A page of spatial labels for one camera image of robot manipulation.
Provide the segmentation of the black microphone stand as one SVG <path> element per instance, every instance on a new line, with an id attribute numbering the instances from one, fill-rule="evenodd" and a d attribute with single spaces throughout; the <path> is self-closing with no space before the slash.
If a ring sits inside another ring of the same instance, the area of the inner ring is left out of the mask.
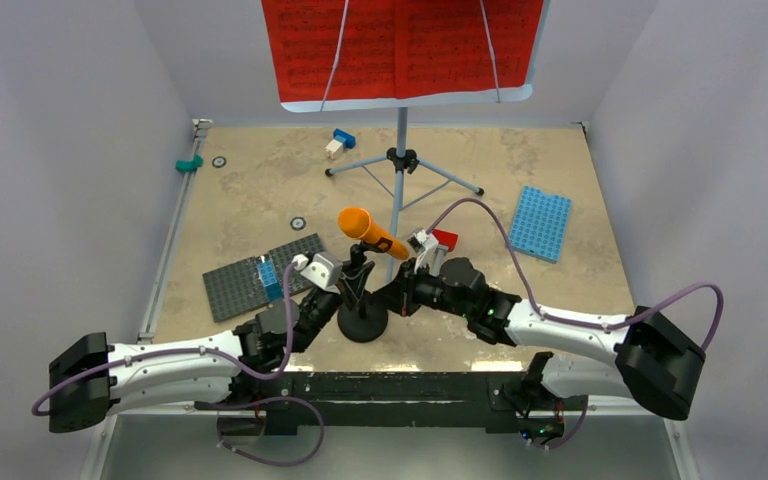
<path id="1" fill-rule="evenodd" d="M 361 241 L 351 246 L 350 258 L 344 262 L 339 282 L 344 281 L 345 270 L 369 261 L 367 259 L 368 252 L 377 253 L 378 249 Z M 338 311 L 338 327 L 341 333 L 356 343 L 368 343 L 376 340 L 384 333 L 388 325 L 387 310 L 375 305 L 370 300 L 367 285 L 365 298 L 366 308 L 364 311 L 350 311 L 344 306 Z"/>

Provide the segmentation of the orange toy microphone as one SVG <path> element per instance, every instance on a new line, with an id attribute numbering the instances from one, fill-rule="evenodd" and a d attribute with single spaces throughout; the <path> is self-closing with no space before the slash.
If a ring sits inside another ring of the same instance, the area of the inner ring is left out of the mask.
<path id="1" fill-rule="evenodd" d="M 397 260 L 407 260 L 410 256 L 407 247 L 379 226 L 364 208 L 344 208 L 338 214 L 337 224 L 347 237 L 371 245 Z"/>

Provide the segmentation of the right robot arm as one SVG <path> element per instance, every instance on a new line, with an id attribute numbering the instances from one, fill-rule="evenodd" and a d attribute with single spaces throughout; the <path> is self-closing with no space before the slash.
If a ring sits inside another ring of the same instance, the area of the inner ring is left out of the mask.
<path id="1" fill-rule="evenodd" d="M 685 420 L 706 360 L 703 348 L 661 313 L 614 328 L 624 316 L 532 306 L 490 286 L 463 257 L 445 261 L 436 275 L 405 262 L 371 297 L 403 317 L 422 307 L 458 316 L 489 344 L 572 354 L 572 359 L 553 356 L 544 369 L 524 376 L 521 392 L 536 407 L 557 397 L 614 396 L 633 399 L 663 418 Z"/>

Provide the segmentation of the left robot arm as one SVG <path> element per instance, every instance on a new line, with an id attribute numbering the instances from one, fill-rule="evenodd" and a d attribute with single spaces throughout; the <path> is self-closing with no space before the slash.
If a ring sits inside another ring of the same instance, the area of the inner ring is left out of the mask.
<path id="1" fill-rule="evenodd" d="M 257 399 L 258 382 L 281 376 L 340 308 L 358 303 L 374 267 L 298 255 L 284 275 L 299 273 L 312 283 L 301 303 L 284 297 L 242 325 L 193 340 L 140 345 L 86 334 L 49 363 L 49 389 L 32 413 L 46 418 L 49 432 L 64 434 L 145 406 L 226 401 L 247 408 Z"/>

